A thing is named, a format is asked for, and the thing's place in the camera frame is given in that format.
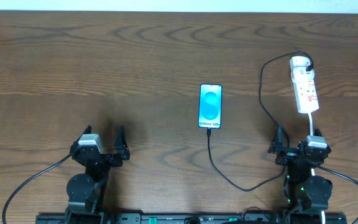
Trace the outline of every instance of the blue phone screen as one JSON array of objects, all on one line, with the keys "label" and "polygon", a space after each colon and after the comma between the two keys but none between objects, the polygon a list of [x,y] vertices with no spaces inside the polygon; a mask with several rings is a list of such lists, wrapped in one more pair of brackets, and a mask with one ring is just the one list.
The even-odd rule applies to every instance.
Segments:
[{"label": "blue phone screen", "polygon": [[220,128],[221,110],[222,86],[202,84],[200,88],[198,126],[200,128]]}]

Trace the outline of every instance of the white power strip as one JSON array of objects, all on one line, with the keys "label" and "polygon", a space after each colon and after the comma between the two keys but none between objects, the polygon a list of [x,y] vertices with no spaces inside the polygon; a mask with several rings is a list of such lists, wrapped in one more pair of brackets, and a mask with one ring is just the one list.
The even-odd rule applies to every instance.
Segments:
[{"label": "white power strip", "polygon": [[312,113],[318,110],[314,70],[306,71],[310,65],[307,57],[295,56],[290,60],[291,79],[295,90],[296,105],[299,113]]}]

